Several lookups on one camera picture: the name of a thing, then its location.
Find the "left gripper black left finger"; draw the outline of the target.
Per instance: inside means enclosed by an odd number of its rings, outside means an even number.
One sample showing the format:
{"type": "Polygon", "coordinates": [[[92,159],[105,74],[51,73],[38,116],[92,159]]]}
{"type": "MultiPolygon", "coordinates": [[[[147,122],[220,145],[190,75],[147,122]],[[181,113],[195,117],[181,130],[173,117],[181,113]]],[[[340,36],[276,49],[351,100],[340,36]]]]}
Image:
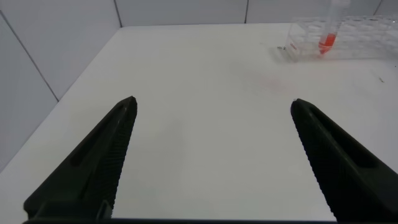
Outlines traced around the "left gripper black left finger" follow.
{"type": "Polygon", "coordinates": [[[30,220],[97,220],[111,213],[137,116],[118,102],[24,202],[30,220]]]}

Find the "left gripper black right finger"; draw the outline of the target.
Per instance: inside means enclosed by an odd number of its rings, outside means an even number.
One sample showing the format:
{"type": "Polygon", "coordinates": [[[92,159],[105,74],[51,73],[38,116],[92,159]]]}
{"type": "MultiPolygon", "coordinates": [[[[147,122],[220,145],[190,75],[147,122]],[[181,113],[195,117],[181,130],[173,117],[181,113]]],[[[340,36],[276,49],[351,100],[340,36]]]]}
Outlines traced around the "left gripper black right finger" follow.
{"type": "Polygon", "coordinates": [[[397,173],[315,105],[290,113],[325,200],[339,222],[397,222],[397,173]]]}

